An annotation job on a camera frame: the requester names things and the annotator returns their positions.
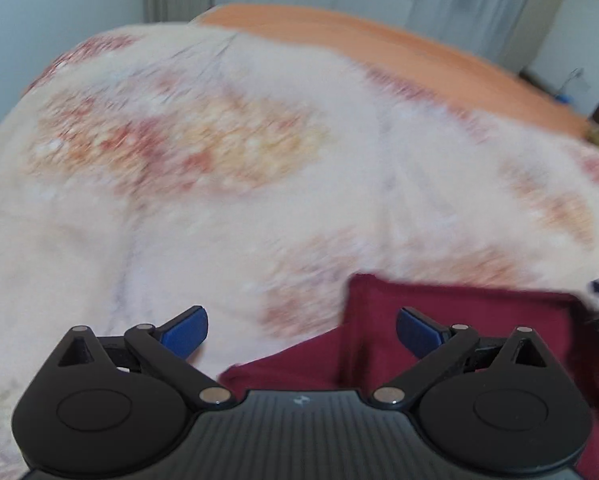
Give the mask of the dark red knit garment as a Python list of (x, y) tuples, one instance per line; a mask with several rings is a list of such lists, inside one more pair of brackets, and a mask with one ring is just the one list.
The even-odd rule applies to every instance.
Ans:
[(397, 337), (403, 307), (443, 325), (470, 325), (487, 337), (508, 336), (519, 325), (535, 330), (592, 408), (592, 435), (578, 470), (586, 479), (599, 479), (599, 333), (593, 326), (598, 315), (564, 292), (408, 284), (358, 274), (348, 283), (339, 327), (273, 356), (232, 366), (219, 380), (236, 396), (250, 389), (370, 394), (418, 361)]

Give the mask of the floral cream bed blanket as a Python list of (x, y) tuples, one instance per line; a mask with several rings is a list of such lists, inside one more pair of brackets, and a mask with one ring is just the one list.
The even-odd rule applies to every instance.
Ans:
[(65, 330), (205, 307), (218, 375), (331, 330), (349, 275), (580, 290), (599, 148), (331, 50), (201, 24), (65, 53), (0, 125), (0, 479)]

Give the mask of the white sheer right curtain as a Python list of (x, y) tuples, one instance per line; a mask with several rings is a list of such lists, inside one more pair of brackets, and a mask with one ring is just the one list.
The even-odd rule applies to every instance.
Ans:
[(495, 62), (526, 0), (415, 0), (414, 34)]

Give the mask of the beige right drape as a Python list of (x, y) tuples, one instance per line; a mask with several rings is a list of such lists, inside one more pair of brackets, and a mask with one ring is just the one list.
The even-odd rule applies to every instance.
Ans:
[(525, 0), (498, 64), (511, 73), (520, 73), (537, 56), (548, 36), (563, 0)]

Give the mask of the white wall socket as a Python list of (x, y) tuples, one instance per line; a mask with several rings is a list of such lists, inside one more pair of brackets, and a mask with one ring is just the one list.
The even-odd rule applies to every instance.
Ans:
[(580, 67), (573, 70), (569, 74), (569, 92), (571, 93), (586, 93), (590, 89), (588, 81), (585, 77), (585, 70)]

